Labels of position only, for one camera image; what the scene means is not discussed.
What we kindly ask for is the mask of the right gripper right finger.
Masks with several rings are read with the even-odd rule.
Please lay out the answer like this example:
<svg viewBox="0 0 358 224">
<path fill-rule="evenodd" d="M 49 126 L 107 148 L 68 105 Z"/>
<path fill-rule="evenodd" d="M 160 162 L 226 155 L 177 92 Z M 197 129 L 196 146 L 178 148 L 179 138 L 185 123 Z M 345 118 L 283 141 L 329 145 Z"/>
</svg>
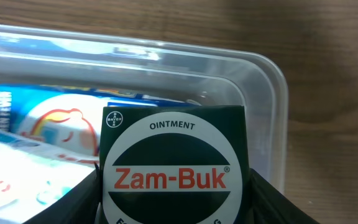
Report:
<svg viewBox="0 0 358 224">
<path fill-rule="evenodd" d="M 253 169 L 250 182 L 255 224 L 319 224 Z"/>
</svg>

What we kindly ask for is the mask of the clear plastic container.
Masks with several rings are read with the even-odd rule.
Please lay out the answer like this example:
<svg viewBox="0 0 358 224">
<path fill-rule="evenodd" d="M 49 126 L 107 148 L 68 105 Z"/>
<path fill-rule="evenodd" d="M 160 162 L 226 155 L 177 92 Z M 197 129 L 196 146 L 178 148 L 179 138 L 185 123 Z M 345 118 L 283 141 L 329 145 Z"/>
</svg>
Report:
<svg viewBox="0 0 358 224">
<path fill-rule="evenodd" d="M 249 170 L 283 192 L 288 88 L 264 56 L 0 25 L 0 84 L 102 88 L 194 100 L 193 106 L 243 106 Z"/>
</svg>

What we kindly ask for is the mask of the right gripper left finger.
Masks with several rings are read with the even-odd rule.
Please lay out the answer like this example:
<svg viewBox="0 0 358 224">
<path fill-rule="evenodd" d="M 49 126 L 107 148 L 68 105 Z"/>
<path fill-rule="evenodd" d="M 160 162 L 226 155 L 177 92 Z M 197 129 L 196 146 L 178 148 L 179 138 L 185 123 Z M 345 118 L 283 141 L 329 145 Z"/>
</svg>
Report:
<svg viewBox="0 0 358 224">
<path fill-rule="evenodd" d="M 93 224 L 101 201 L 102 175 L 94 171 L 57 202 L 24 224 Z"/>
</svg>

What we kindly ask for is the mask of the white Panadol box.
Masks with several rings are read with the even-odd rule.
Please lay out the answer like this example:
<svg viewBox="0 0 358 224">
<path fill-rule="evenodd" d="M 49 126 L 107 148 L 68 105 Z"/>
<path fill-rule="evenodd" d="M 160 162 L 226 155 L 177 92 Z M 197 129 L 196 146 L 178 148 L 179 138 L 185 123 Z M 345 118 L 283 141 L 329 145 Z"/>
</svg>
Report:
<svg viewBox="0 0 358 224">
<path fill-rule="evenodd" d="M 0 223 L 24 223 L 76 187 L 98 158 L 0 130 Z"/>
</svg>

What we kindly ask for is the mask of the blue Kool Fever box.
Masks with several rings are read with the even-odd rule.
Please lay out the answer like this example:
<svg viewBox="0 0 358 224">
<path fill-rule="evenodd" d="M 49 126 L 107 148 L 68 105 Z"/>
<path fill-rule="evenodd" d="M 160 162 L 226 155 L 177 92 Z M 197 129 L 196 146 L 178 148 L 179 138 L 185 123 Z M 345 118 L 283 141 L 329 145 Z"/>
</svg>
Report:
<svg viewBox="0 0 358 224">
<path fill-rule="evenodd" d="M 107 106 L 193 106 L 140 93 L 59 85 L 0 84 L 0 129 L 87 156 L 98 156 Z"/>
</svg>

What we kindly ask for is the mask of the dark green round tin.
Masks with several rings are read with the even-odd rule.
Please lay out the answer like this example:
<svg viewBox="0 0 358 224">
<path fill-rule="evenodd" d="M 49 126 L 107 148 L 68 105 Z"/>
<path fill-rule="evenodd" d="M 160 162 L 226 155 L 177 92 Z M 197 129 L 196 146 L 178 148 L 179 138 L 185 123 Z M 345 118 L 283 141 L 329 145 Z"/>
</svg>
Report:
<svg viewBox="0 0 358 224">
<path fill-rule="evenodd" d="M 250 223 L 243 106 L 105 107 L 101 223 Z"/>
</svg>

